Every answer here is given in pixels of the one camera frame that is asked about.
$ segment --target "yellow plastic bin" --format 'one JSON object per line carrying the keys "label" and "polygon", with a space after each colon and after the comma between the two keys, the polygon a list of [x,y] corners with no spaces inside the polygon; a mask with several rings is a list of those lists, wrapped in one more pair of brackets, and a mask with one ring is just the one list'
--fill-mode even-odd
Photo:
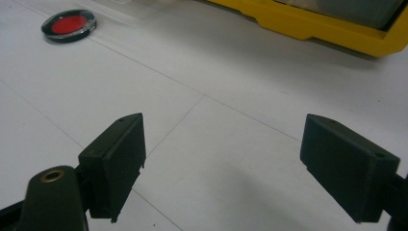
{"label": "yellow plastic bin", "polygon": [[[338,9],[336,4],[344,3],[339,0],[318,0],[326,1],[324,4],[316,2],[317,0],[315,4],[312,4],[312,0],[209,1],[254,17],[262,27],[271,31],[295,39],[316,38],[329,41],[373,57],[383,57],[399,52],[408,43],[407,0],[404,0],[405,2],[399,0],[382,2],[382,5],[371,6],[372,9],[355,5],[356,8],[364,11],[359,9],[345,11],[345,16],[341,13],[339,15],[341,12],[339,10],[333,12],[332,9],[327,8],[327,2],[333,2],[333,9]],[[309,4],[294,5],[295,1],[303,3],[306,1]],[[347,15],[353,11],[361,15]]]}

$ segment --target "black plastic part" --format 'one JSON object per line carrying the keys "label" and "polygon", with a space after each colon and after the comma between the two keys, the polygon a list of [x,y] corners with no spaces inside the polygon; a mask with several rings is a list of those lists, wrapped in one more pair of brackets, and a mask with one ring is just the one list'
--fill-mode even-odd
{"label": "black plastic part", "polygon": [[18,230],[88,230],[74,168],[53,167],[30,180]]}
{"label": "black plastic part", "polygon": [[0,211],[0,230],[1,231],[16,230],[18,226],[18,221],[20,220],[23,203],[24,201],[20,201]]}
{"label": "black plastic part", "polygon": [[48,38],[49,40],[56,42],[56,43],[70,43],[80,39],[84,39],[90,34],[90,31],[85,31],[79,35],[69,37],[69,38]]}
{"label": "black plastic part", "polygon": [[391,218],[390,222],[388,223],[387,231],[407,231],[407,230],[408,230],[407,226],[400,224],[393,218]]}
{"label": "black plastic part", "polygon": [[393,16],[390,18],[390,20],[388,20],[387,24],[384,26],[384,28],[382,28],[382,31],[388,31],[390,30],[390,28],[393,26],[393,24],[396,22],[396,20],[401,16],[402,11],[405,9],[405,7],[407,6],[408,0],[404,0],[398,7],[398,9],[396,9],[395,13],[393,14]]}
{"label": "black plastic part", "polygon": [[300,159],[356,222],[378,222],[399,158],[330,118],[307,115]]}
{"label": "black plastic part", "polygon": [[81,177],[91,181],[92,218],[116,222],[145,159],[142,114],[118,119],[79,155]]}
{"label": "black plastic part", "polygon": [[396,175],[386,188],[384,210],[393,221],[408,230],[408,180]]}

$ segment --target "white surface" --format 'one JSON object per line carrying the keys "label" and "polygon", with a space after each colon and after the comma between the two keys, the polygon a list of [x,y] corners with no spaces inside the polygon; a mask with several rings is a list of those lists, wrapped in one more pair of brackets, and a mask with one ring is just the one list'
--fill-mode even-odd
{"label": "white surface", "polygon": [[[103,1],[0,0],[2,207],[142,112],[150,155],[114,230],[385,230],[386,214],[354,224],[298,152],[306,114],[328,116],[401,157],[406,175],[407,50],[373,59],[203,2]],[[96,12],[88,38],[42,38],[48,16],[75,8]]]}

